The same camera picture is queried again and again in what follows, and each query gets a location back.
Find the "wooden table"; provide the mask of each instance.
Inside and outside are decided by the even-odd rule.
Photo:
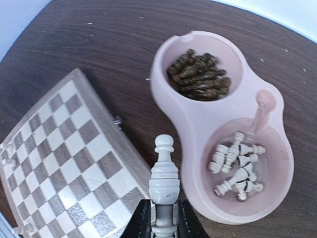
[[[169,119],[152,99],[149,76],[160,44],[191,30],[220,34],[243,52],[252,70],[275,85],[285,100],[284,123],[293,148],[295,175],[276,211],[240,226],[200,216],[212,238],[312,238],[317,236],[317,46],[252,13],[207,0],[53,0],[27,27],[0,65],[0,139],[74,68],[81,68],[124,132],[150,166],[154,138],[175,139]],[[4,192],[0,211],[14,218]]]

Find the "black holder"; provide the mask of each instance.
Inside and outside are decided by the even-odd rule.
[[[210,238],[188,200],[177,201],[178,238]],[[151,238],[151,201],[142,199],[120,238]]]

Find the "lying chess piece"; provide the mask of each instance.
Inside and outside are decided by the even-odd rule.
[[[248,173],[248,179],[252,182],[255,182],[257,180],[257,175],[253,172],[253,164],[252,163],[248,163],[247,165],[245,165],[244,168],[247,173]]]
[[[12,229],[12,234],[13,235],[23,235],[23,234],[28,234],[33,232],[33,226],[32,224],[26,224],[23,227],[15,227]]]
[[[178,169],[170,157],[170,153],[174,151],[173,143],[170,135],[159,135],[155,139],[158,161],[151,169],[149,182],[149,192],[157,217],[155,225],[152,226],[155,237],[173,238],[177,232],[177,225],[173,224],[173,206],[180,192],[180,181]]]
[[[238,161],[240,167],[246,166],[247,163],[255,163],[259,161],[259,157],[257,154],[251,154],[250,156],[240,155],[238,156]]]
[[[226,161],[221,169],[224,173],[228,173],[231,169],[231,165],[233,162],[237,160],[237,157],[240,153],[240,147],[239,145],[244,140],[245,135],[241,132],[236,132],[234,135],[234,142],[230,146],[228,153],[226,155]]]
[[[221,185],[217,185],[214,190],[217,196],[224,196],[229,190],[232,189],[232,186],[237,182],[244,181],[249,177],[247,170],[244,168],[239,168],[234,176],[228,181],[223,181]]]
[[[262,154],[266,153],[266,149],[265,149],[265,147],[263,147],[261,145],[252,145],[252,147],[249,147],[245,144],[241,144],[240,145],[240,155],[246,155],[249,153],[262,155]]]
[[[229,148],[225,145],[217,145],[216,152],[208,166],[213,174],[218,174],[221,171],[225,155],[227,154],[228,150]]]
[[[245,191],[247,187],[247,181],[238,182],[234,186],[238,190],[238,199],[240,201],[247,200],[247,193]]]
[[[245,188],[246,192],[251,192],[254,190],[255,192],[262,192],[264,190],[264,186],[261,183],[252,183],[251,181],[247,181],[247,186]]]

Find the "wooden chessboard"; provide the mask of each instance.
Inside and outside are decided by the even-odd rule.
[[[112,122],[85,75],[73,70],[3,142],[0,166],[19,226],[32,238],[119,237],[140,199],[149,199],[150,168]]]

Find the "pink plastic tray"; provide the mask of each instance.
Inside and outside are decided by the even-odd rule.
[[[200,102],[180,95],[169,84],[166,69],[188,49],[219,57],[219,67],[232,79],[229,95]],[[285,198],[293,178],[294,161],[283,126],[284,101],[280,92],[259,78],[241,51],[226,38],[203,31],[173,36],[156,53],[151,91],[157,105],[171,119],[182,143],[181,178],[192,206],[205,217],[225,224],[244,224],[270,214]],[[264,191],[244,202],[217,197],[220,180],[208,170],[215,146],[234,132],[267,148],[256,166]]]

